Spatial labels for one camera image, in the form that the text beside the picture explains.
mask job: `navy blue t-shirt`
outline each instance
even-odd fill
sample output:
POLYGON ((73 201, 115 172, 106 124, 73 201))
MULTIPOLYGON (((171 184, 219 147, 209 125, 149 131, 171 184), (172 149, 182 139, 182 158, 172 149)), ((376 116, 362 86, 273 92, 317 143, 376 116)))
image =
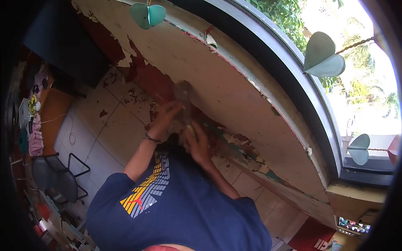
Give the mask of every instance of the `navy blue t-shirt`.
POLYGON ((171 243, 196 251, 269 251, 254 201, 220 192, 182 147, 157 148, 136 184, 112 174, 92 200, 88 233, 102 251, 171 243))

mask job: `beige paint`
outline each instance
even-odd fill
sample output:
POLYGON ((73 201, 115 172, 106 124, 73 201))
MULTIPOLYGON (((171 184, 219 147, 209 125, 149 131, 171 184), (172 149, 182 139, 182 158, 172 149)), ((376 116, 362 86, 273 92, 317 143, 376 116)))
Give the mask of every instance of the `beige paint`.
POLYGON ((136 56, 129 37, 148 63, 169 75, 173 82, 189 81, 194 88, 193 104, 225 125, 228 134, 248 137, 259 153, 258 160, 262 160, 261 170, 272 170, 319 201, 261 174, 265 180, 276 183, 280 192, 289 195, 312 217, 335 226, 332 210, 326 204, 325 166, 311 133, 279 84, 244 49, 213 28, 211 36, 218 44, 214 53, 214 49, 180 29, 200 37, 199 33, 204 34, 210 24, 168 2, 154 0, 152 4, 163 5, 167 9, 166 19, 176 26, 163 21, 150 30, 142 30, 131 19, 128 4, 108 0, 74 1, 83 12, 90 10, 119 40, 126 58, 127 52, 136 56), (271 105, 282 116, 276 116, 271 105))
POLYGON ((330 185, 327 189, 327 195, 337 216, 358 222, 367 210, 382 209, 386 191, 330 185))

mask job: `paper heart decoration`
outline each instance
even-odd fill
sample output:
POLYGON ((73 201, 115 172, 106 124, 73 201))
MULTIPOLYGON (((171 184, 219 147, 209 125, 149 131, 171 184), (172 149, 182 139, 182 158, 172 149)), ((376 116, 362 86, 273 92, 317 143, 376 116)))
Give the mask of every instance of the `paper heart decoration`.
POLYGON ((349 146, 348 152, 357 165, 364 165, 369 160, 370 137, 367 134, 358 136, 349 146))
POLYGON ((130 15, 139 27, 148 30, 165 19, 166 9, 160 5, 135 3, 130 7, 130 15))
POLYGON ((323 32, 316 32, 307 43, 304 72, 317 77, 338 76, 345 70, 345 60, 335 54, 335 43, 323 32))

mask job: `black chair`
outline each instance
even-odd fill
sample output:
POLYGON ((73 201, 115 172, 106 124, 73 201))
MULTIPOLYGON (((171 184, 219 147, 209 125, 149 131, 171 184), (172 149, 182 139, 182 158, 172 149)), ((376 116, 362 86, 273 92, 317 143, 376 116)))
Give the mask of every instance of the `black chair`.
POLYGON ((91 169, 82 162, 73 153, 68 156, 68 167, 57 158, 59 153, 48 156, 39 156, 32 161, 32 177, 41 190, 50 188, 56 189, 66 200, 57 202, 52 196, 50 198, 58 204, 66 204, 68 202, 75 203, 77 200, 88 196, 87 191, 77 184, 76 177, 88 173, 91 169), (88 170, 73 175, 70 171, 71 156, 74 156, 88 170), (78 188, 84 191, 84 195, 78 197, 78 188))

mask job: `scraper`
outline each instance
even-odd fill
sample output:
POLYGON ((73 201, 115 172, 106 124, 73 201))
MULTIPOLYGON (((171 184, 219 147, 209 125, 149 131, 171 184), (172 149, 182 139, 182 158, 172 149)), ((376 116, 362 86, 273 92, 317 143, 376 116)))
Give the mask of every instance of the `scraper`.
POLYGON ((191 126, 191 102, 190 102, 190 91, 192 90, 192 86, 189 82, 183 80, 182 82, 174 85, 173 92, 176 96, 176 99, 183 103, 183 110, 179 116, 182 117, 183 121, 186 123, 186 126, 191 131, 191 133, 195 136, 194 129, 191 126))

